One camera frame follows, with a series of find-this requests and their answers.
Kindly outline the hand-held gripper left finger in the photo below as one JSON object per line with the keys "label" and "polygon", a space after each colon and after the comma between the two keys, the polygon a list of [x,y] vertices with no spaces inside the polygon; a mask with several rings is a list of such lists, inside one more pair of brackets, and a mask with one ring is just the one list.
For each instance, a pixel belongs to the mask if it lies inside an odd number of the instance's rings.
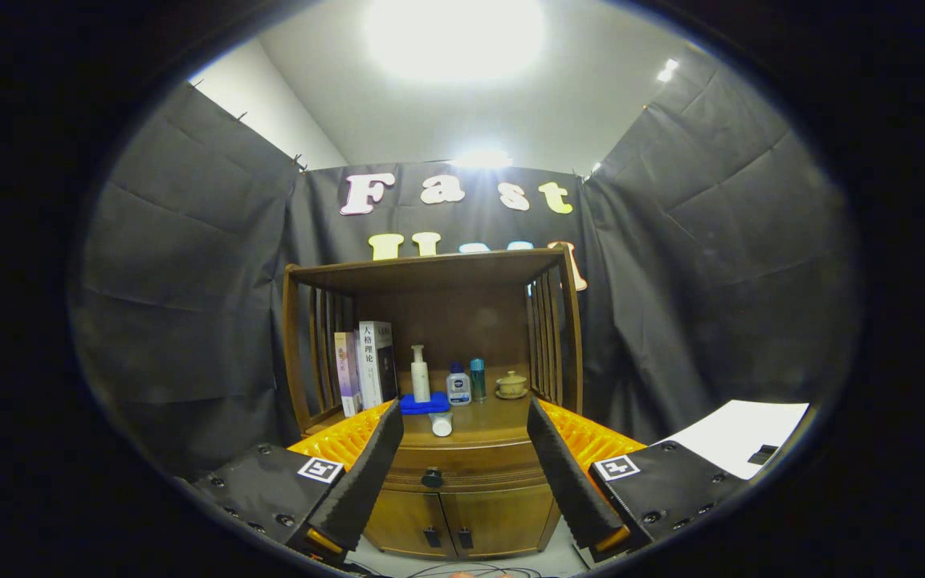
{"label": "hand-held gripper left finger", "polygon": [[323,563],[357,549],[404,434],[389,401],[294,446],[261,443],[190,483],[196,497]]}

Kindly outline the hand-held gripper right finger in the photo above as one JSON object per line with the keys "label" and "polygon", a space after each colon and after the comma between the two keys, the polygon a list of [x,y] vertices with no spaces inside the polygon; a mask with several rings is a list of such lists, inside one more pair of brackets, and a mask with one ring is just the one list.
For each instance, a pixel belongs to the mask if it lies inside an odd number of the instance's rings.
{"label": "hand-held gripper right finger", "polygon": [[573,541],[595,562],[683,533],[748,480],[679,442],[635,442],[532,399],[526,431]]}

